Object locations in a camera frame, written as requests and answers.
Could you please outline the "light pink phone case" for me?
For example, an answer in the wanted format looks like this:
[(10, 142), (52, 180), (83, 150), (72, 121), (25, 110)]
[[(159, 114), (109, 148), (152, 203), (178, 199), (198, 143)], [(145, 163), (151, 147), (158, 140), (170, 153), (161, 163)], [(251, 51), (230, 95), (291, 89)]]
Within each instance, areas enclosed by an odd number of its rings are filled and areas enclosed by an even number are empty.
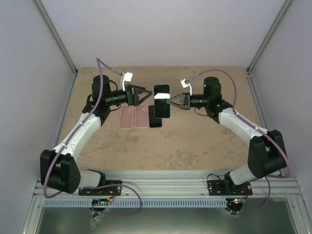
[(135, 127), (147, 128), (148, 127), (148, 106), (139, 105), (135, 107)]

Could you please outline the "pink phone with ring holder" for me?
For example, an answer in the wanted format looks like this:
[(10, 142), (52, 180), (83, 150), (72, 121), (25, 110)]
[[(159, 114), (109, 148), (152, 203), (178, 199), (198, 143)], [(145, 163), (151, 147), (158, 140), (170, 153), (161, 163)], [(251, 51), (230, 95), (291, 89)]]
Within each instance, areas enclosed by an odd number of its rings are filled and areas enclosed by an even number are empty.
[(133, 126), (134, 106), (122, 106), (119, 117), (119, 128), (129, 130)]

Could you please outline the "purple phone black screen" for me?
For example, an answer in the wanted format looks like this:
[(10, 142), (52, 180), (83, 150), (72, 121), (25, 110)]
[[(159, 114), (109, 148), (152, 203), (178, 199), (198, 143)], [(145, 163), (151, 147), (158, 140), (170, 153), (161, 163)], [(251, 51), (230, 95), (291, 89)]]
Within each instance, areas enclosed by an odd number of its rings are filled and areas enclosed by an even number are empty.
[(148, 115), (149, 115), (149, 127), (150, 128), (162, 127), (162, 119), (155, 117), (155, 107), (153, 105), (148, 106)]

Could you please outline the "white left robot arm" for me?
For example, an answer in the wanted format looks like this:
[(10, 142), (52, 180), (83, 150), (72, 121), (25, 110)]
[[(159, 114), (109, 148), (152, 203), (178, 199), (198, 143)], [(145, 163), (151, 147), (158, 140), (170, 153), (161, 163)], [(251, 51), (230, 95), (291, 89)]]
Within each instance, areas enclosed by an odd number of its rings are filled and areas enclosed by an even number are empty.
[(111, 90), (107, 76), (94, 77), (92, 93), (77, 124), (61, 143), (41, 153), (40, 179), (45, 197), (49, 197), (47, 188), (68, 194), (89, 187), (97, 195), (106, 191), (104, 174), (95, 170), (81, 171), (77, 161), (91, 136), (105, 123), (112, 111), (111, 106), (139, 106), (152, 95), (152, 91), (144, 87), (125, 84), (126, 78), (121, 81), (121, 89)]

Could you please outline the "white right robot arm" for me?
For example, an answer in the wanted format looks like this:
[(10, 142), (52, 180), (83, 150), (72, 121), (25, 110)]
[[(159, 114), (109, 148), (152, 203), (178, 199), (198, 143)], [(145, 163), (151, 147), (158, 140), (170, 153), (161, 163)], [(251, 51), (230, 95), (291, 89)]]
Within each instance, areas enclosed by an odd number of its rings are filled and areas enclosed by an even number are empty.
[(282, 134), (278, 130), (269, 131), (259, 127), (241, 116), (233, 105), (222, 98), (218, 78), (205, 78), (202, 94), (181, 93), (166, 102), (182, 110), (204, 108), (208, 117), (230, 129), (248, 145), (247, 163), (224, 175), (224, 190), (228, 194), (236, 194), (246, 182), (287, 167)]

